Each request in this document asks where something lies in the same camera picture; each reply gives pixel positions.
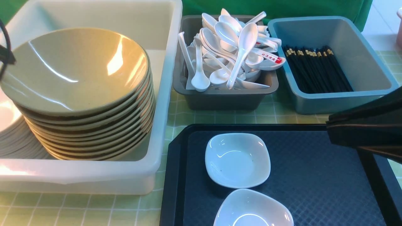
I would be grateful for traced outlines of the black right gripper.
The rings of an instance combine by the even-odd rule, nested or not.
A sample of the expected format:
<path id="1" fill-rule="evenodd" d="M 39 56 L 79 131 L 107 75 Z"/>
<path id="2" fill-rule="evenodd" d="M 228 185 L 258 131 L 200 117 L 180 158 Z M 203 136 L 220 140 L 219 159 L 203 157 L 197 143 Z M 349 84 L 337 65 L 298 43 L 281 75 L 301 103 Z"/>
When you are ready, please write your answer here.
<path id="1" fill-rule="evenodd" d="M 331 143 L 356 149 L 386 225 L 401 226 L 402 191 L 388 159 L 402 162 L 402 89 L 330 115 L 326 129 Z"/>

